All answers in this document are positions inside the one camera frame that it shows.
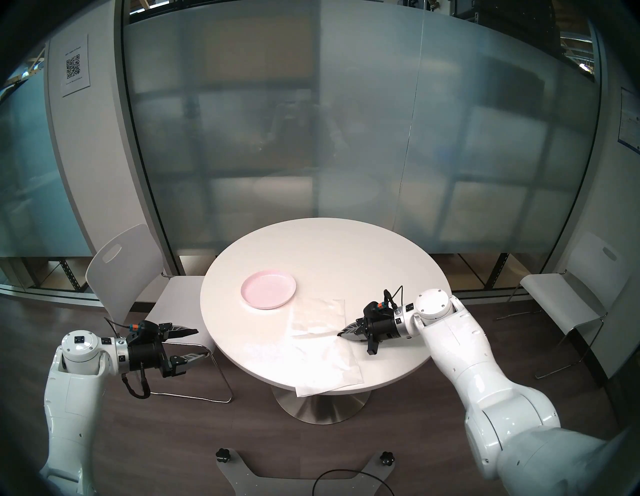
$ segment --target black wire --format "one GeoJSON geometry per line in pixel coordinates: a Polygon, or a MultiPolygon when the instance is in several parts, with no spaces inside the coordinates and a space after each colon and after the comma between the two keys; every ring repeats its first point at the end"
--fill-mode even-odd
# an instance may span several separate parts
{"type": "Polygon", "coordinates": [[[109,324],[109,327],[111,327],[111,330],[113,330],[113,333],[116,335],[116,339],[120,338],[121,336],[116,332],[116,328],[113,326],[114,324],[116,324],[119,327],[124,327],[125,329],[129,329],[129,326],[118,324],[117,322],[109,320],[107,317],[105,317],[104,320],[107,321],[107,323],[109,324]]]}
{"type": "Polygon", "coordinates": [[[391,297],[391,299],[394,299],[396,297],[396,294],[398,294],[398,291],[400,291],[400,306],[402,307],[404,305],[403,303],[403,298],[404,298],[404,289],[403,289],[403,285],[400,285],[400,287],[396,290],[396,292],[394,293],[394,295],[391,297]]]}
{"type": "Polygon", "coordinates": [[[394,494],[394,492],[391,490],[391,488],[389,487],[389,484],[384,482],[382,479],[379,479],[378,477],[376,477],[376,476],[374,476],[372,474],[368,474],[367,472],[362,472],[361,470],[350,470],[348,468],[335,468],[333,470],[327,470],[324,474],[320,474],[320,476],[314,482],[314,486],[311,488],[311,496],[314,496],[316,494],[316,485],[318,484],[318,481],[320,480],[320,478],[322,478],[322,476],[325,476],[326,474],[331,474],[331,472],[351,472],[353,474],[364,474],[365,476],[373,477],[375,480],[380,481],[381,483],[383,483],[385,485],[385,487],[391,493],[391,496],[396,496],[394,494]]]}
{"type": "Polygon", "coordinates": [[[149,387],[149,383],[147,382],[144,368],[140,369],[140,384],[142,384],[142,394],[138,394],[133,390],[133,388],[129,385],[129,380],[127,379],[126,374],[122,374],[122,382],[124,382],[124,385],[127,387],[129,393],[131,393],[132,396],[138,399],[147,399],[149,396],[151,396],[151,388],[149,387]]]}

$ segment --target plate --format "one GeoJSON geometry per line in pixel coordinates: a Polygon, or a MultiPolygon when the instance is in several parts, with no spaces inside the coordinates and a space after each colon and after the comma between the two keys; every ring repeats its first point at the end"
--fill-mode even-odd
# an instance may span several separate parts
{"type": "Polygon", "coordinates": [[[287,303],[296,292],[296,280],[283,271],[263,270],[250,275],[240,294],[253,308],[272,310],[287,303]]]}

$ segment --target frosted glass wall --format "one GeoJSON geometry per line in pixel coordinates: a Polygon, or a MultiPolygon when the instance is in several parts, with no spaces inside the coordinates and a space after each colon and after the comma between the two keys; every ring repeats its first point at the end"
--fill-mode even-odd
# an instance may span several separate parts
{"type": "Polygon", "coordinates": [[[271,223],[351,218],[428,252],[549,251],[598,87],[459,19],[361,0],[240,0],[125,28],[169,243],[218,253],[271,223]]]}
{"type": "Polygon", "coordinates": [[[90,257],[60,179],[44,72],[0,104],[0,257],[90,257]]]}

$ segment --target round table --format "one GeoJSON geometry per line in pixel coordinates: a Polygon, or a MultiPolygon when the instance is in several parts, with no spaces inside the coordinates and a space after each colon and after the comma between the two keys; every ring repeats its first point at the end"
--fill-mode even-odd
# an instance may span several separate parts
{"type": "MultiPolygon", "coordinates": [[[[298,398],[292,364],[279,353],[297,296],[344,300],[346,323],[362,317],[370,301],[381,301],[404,286],[404,303],[424,289],[451,294],[436,262],[416,244],[392,231],[364,222],[307,218],[253,231],[224,250],[211,264],[200,293],[202,318],[216,345],[234,364],[273,386],[280,405],[297,419],[333,424],[354,415],[370,391],[418,369],[429,357],[424,341],[392,339],[367,354],[364,342],[349,342],[363,384],[298,398]],[[274,310],[247,305],[240,286],[251,274],[278,269],[296,280],[293,298],[274,310]]],[[[399,294],[396,303],[399,305],[399,294]]]]}

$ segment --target black knob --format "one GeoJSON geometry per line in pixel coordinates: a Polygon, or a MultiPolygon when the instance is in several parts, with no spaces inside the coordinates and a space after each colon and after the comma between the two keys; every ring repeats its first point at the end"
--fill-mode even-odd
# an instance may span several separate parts
{"type": "Polygon", "coordinates": [[[394,464],[395,460],[396,459],[394,458],[394,454],[390,451],[383,451],[380,455],[380,461],[382,462],[382,465],[391,467],[391,465],[394,464]]]}
{"type": "Polygon", "coordinates": [[[229,454],[229,450],[225,448],[220,448],[216,451],[216,460],[220,463],[226,463],[231,460],[231,455],[229,454]]]}

